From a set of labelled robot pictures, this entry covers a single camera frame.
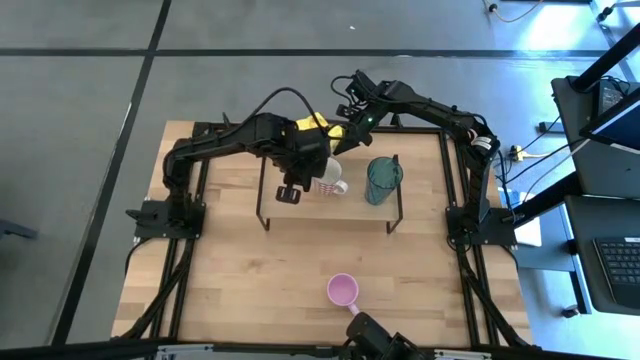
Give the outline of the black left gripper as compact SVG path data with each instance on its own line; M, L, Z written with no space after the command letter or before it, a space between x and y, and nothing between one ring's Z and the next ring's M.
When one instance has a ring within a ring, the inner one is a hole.
M331 156L330 139L321 130L296 130L284 135L284 143L276 147L269 158L284 174L285 185L278 186L275 199L281 203L296 205L301 191L308 192L314 178L324 175Z

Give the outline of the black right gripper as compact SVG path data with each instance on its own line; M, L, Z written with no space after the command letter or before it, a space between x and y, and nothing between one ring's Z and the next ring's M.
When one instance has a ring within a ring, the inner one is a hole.
M339 155L351 150L354 147L354 141L357 146L369 147L373 142L371 132L375 128L374 117L365 110L355 107L347 107L343 116L348 120L347 130L340 136L335 136L336 146L333 154Z

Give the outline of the white mug with red pattern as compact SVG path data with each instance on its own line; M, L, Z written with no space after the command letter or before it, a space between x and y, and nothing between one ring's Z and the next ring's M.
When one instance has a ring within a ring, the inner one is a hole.
M342 179L342 166L334 158L329 158L321 177L313 178L314 188L323 195L344 195L349 185Z

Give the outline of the teal glass tumbler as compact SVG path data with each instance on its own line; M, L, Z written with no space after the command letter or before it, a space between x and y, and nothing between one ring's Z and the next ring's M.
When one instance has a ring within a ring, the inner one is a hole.
M371 205L381 205L403 178L404 170L397 156L373 159L366 171L365 200Z

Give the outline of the pink mug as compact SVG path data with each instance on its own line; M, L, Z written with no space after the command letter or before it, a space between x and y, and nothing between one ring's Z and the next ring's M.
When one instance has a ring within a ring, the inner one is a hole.
M356 305L359 285L352 275L338 273L332 276L327 283L327 296L334 305L347 308L353 316L360 313Z

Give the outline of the wooden shelf with black legs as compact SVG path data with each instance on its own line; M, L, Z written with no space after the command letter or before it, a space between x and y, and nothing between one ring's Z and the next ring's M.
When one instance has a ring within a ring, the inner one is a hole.
M344 195L323 195L313 185L301 196L296 205L278 202L276 188L281 184L282 174L267 160L261 164L256 216L265 230L270 229L272 219L315 220L361 220L384 221L386 232L392 233L403 220L401 184L381 205L371 205L364 197L366 171L369 163L377 157L371 149L359 147L339 155L342 179L349 185Z

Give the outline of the yellow cloth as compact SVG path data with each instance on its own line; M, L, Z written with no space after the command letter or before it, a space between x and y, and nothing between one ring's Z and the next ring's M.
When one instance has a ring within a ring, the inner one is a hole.
M344 126L329 123L320 112L315 112L313 115L309 115L306 118L298 119L295 123L301 131L315 129L318 127L326 130L330 137L329 145L332 152L336 150L346 132Z

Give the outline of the white box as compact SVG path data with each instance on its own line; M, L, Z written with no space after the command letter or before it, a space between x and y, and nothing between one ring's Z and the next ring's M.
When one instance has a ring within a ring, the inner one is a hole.
M542 235L540 219L535 218L526 224L514 229L515 237L518 245L526 245L532 247L542 246Z

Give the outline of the short black diagonal beam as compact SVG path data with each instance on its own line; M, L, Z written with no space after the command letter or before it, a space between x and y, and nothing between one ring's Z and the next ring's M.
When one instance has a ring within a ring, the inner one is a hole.
M573 172L514 208L515 225L523 225L564 202L568 195L583 194L578 174Z

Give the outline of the dark grey desk with screen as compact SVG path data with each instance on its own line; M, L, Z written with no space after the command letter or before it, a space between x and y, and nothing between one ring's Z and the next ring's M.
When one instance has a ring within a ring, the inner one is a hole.
M588 124L593 110L592 94L574 91L569 80L551 81L582 191L587 195L640 199L640 154L583 138L579 132Z

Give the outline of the dark grey desk with keyboard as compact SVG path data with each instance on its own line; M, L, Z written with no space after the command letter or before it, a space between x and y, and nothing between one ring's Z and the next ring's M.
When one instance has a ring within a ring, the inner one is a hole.
M640 310L614 302L593 245L598 237L640 237L640 201L567 196L565 205L591 305L603 313L640 316Z

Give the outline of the dark screen device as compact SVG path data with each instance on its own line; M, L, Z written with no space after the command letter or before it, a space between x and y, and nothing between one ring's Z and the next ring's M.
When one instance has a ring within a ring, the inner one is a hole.
M604 81L596 86L593 110L579 134L611 147L640 154L640 83L628 88Z

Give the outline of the grey chair base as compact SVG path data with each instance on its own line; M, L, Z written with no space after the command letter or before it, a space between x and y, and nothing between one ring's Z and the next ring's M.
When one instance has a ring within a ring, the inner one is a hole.
M24 227L17 223L0 219L0 240L5 235L16 235L26 239L34 239L37 237L38 232L34 229Z

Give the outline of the black aluminium table frame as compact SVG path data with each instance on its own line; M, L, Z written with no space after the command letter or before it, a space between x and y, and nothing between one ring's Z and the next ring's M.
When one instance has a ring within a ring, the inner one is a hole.
M336 356L349 340L348 311L326 295L338 272L356 277L363 309L427 357L527 360L505 342L472 344L455 253L447 246L443 172L452 144L436 128L384 126L371 156L394 154L406 170L402 221L366 219L362 206L334 227L275 211L274 167L251 155L213 160L203 200L207 215L193 241L150 240L132 257L113 334L146 352L196 344L208 351Z

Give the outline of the silver bottom rail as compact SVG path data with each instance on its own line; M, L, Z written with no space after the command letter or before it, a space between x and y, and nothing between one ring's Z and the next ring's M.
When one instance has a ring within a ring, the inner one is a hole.
M214 344L162 345L157 356L163 360L191 353L249 353L267 355L307 355L318 359L337 357L339 360L495 360L486 352L461 350L419 350L407 346L388 350L381 355L366 355L355 346L240 346Z

